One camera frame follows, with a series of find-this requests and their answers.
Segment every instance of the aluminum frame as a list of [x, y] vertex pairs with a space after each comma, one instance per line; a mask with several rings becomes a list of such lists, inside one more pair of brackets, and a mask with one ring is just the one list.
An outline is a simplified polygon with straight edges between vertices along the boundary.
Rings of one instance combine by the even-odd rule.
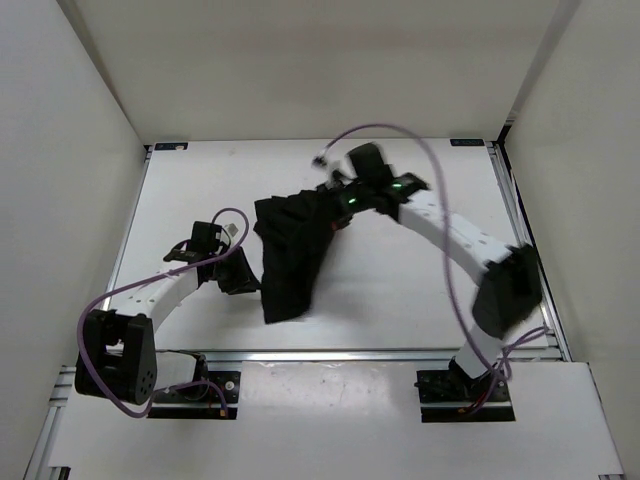
[[[562, 360], [557, 344], [549, 347], [515, 350], [514, 360]], [[202, 351], [209, 362], [448, 362], [457, 349], [438, 350], [280, 350], [280, 351]]]
[[75, 368], [71, 367], [62, 367], [58, 374], [49, 399], [49, 411], [31, 454], [24, 480], [65, 480], [69, 476], [67, 467], [49, 467], [49, 458], [62, 421], [67, 398], [71, 393], [74, 375]]
[[[496, 178], [498, 179], [498, 185], [500, 187], [504, 203], [507, 207], [507, 214], [511, 220], [511, 225], [515, 232], [516, 239], [520, 243], [529, 243], [533, 245], [534, 242], [531, 237], [531, 233], [524, 221], [524, 213], [520, 208], [521, 198], [518, 193], [516, 179], [507, 168], [501, 149], [497, 144], [494, 142], [488, 142], [487, 151], [489, 152], [489, 157], [491, 158], [493, 169], [495, 171]], [[556, 309], [555, 302], [553, 301], [549, 282], [547, 281], [540, 259], [538, 259], [538, 264], [540, 266], [540, 277], [542, 279], [542, 318], [545, 324], [551, 328], [555, 334], [558, 342], [558, 348], [562, 354], [562, 359], [570, 362], [572, 361], [571, 350], [569, 349], [569, 344], [564, 334], [562, 323], [560, 322], [560, 316], [558, 315], [558, 310]]]
[[[129, 214], [129, 220], [127, 222], [127, 229], [124, 232], [124, 237], [122, 238], [122, 242], [120, 242], [120, 248], [118, 249], [118, 255], [116, 256], [115, 263], [113, 265], [113, 270], [111, 271], [111, 276], [109, 277], [109, 282], [107, 283], [107, 288], [105, 291], [109, 292], [113, 290], [116, 286], [116, 281], [118, 280], [118, 274], [120, 273], [120, 266], [122, 265], [122, 259], [124, 258], [124, 252], [127, 248], [127, 242], [129, 241], [129, 234], [131, 233], [131, 227], [133, 226], [133, 220], [136, 216], [136, 211], [138, 210], [138, 203], [140, 202], [140, 196], [142, 195], [142, 189], [144, 188], [144, 181], [147, 178], [147, 171], [149, 170], [149, 162], [151, 161], [151, 155], [153, 154], [153, 145], [149, 147], [147, 151], [147, 155], [144, 159], [144, 167], [142, 170], [142, 178], [140, 179], [140, 185], [138, 186], [138, 191], [136, 192], [136, 199], [131, 208], [131, 213]], [[102, 306], [100, 307], [102, 310], [108, 310], [109, 305], [111, 304], [111, 297], [106, 298], [102, 302]]]

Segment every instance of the black bracket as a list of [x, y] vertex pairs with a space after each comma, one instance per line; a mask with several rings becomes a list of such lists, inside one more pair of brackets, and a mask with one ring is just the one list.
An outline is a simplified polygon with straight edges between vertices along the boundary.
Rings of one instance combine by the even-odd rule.
[[[219, 237], [222, 233], [223, 228], [220, 225], [194, 222], [191, 238], [186, 241], [186, 249], [182, 249], [185, 242], [180, 242], [165, 255], [163, 260], [193, 264], [211, 258], [213, 252], [217, 252], [220, 248]], [[221, 253], [225, 253], [228, 248], [225, 245]], [[209, 281], [218, 282], [220, 291], [227, 295], [260, 290], [260, 282], [253, 274], [242, 247], [218, 263], [198, 267], [198, 285]]]
[[481, 138], [452, 138], [452, 147], [484, 147], [484, 140]]
[[[237, 405], [240, 398], [240, 378], [238, 371], [214, 370], [208, 373], [209, 380], [215, 383], [222, 393], [228, 405], [228, 420], [235, 420], [238, 416]], [[157, 394], [153, 400], [153, 408], [147, 418], [164, 419], [201, 419], [201, 420], [225, 420], [218, 406], [220, 399], [215, 392], [206, 387], [197, 397], [185, 397], [180, 391]]]
[[422, 423], [515, 421], [509, 387], [504, 382], [498, 383], [487, 399], [490, 405], [473, 414], [465, 412], [488, 390], [491, 384], [488, 375], [470, 389], [458, 382], [450, 370], [419, 370], [417, 379]]
[[[91, 362], [100, 378], [120, 400], [142, 405], [151, 396], [157, 374], [153, 323], [143, 314], [131, 317], [115, 310], [92, 310], [85, 321], [83, 338]], [[107, 346], [122, 343], [121, 352]], [[76, 391], [103, 397], [78, 355]]]
[[186, 150], [187, 147], [189, 147], [189, 143], [187, 142], [168, 142], [168, 143], [156, 143], [153, 149], [156, 151]]

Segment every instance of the black fabric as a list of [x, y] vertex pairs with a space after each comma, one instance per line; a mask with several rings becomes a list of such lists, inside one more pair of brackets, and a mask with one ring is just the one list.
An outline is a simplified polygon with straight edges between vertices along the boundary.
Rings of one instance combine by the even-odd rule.
[[263, 243], [266, 323], [290, 320], [309, 310], [315, 280], [334, 236], [330, 195], [303, 190], [255, 202], [254, 231]]

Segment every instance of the white wall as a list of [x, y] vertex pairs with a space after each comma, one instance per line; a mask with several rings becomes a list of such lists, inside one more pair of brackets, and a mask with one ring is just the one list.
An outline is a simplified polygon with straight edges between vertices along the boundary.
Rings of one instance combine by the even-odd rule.
[[558, 3], [61, 1], [77, 2], [146, 143], [327, 138], [374, 120], [495, 139]]
[[0, 476], [22, 478], [144, 150], [54, 0], [0, 15]]
[[584, 1], [507, 137], [574, 358], [591, 365], [633, 479], [640, 478], [639, 25], [640, 2]]

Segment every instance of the white enclosure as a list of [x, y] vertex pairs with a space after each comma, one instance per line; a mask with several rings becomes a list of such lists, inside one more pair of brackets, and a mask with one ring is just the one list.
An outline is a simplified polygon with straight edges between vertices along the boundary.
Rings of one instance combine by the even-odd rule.
[[[302, 464], [309, 477], [332, 479], [615, 478], [621, 468], [601, 399], [627, 479], [640, 479], [637, 1], [10, 3], [0, 16], [2, 478], [22, 478], [30, 458], [27, 480], [57, 478], [49, 460], [73, 465], [72, 479], [92, 480], [294, 478]], [[50, 410], [31, 457], [55, 374], [75, 363], [77, 316], [104, 291], [114, 264], [119, 284], [140, 278], [194, 220], [231, 204], [253, 213], [258, 198], [313, 188], [322, 175], [309, 160], [323, 142], [308, 139], [373, 121], [435, 138], [454, 209], [498, 238], [529, 235], [517, 205], [522, 193], [573, 360], [589, 367], [554, 361], [556, 337], [543, 339], [517, 353], [543, 364], [514, 367], [516, 422], [416, 422], [414, 367], [446, 365], [462, 337], [447, 308], [439, 252], [428, 250], [419, 264], [414, 256], [426, 242], [368, 213], [340, 232], [305, 321], [267, 330], [257, 296], [225, 297], [205, 285], [163, 325], [158, 345], [224, 350], [210, 354], [242, 368], [236, 422], [132, 422], [75, 394], [65, 406], [67, 379], [49, 402], [60, 415]], [[506, 163], [483, 148], [447, 145], [454, 136], [504, 140], [512, 121]], [[153, 152], [132, 219], [142, 145], [167, 140], [188, 140], [189, 148]], [[409, 142], [382, 143], [399, 172], [433, 181]], [[177, 174], [182, 169], [190, 178]], [[276, 175], [282, 169], [286, 175]], [[229, 185], [236, 179], [241, 188]], [[400, 243], [409, 248], [396, 254]], [[255, 234], [246, 247], [259, 275]], [[388, 276], [413, 299], [402, 309], [405, 321], [394, 310], [406, 297], [395, 295]], [[459, 270], [455, 277], [468, 308], [472, 285]], [[332, 285], [347, 280], [355, 286], [340, 296]], [[544, 311], [564, 350], [553, 304]], [[529, 326], [542, 321], [537, 312]], [[403, 359], [401, 349], [434, 357]], [[339, 383], [301, 381], [322, 376], [320, 364], [246, 362], [280, 361], [274, 351], [285, 350], [288, 361], [353, 360], [332, 365], [342, 393]], [[365, 380], [376, 398], [353, 390]], [[317, 401], [280, 404], [281, 388]], [[336, 396], [345, 402], [329, 414], [323, 402]], [[64, 410], [49, 457], [47, 428], [60, 426]], [[303, 441], [308, 428], [320, 433]], [[291, 463], [268, 469], [278, 452]], [[362, 470], [361, 459], [369, 461]]]
[[640, 478], [640, 3], [583, 2], [507, 149], [577, 360]]
[[557, 3], [77, 0], [74, 11], [145, 143], [330, 138], [373, 119], [494, 140]]

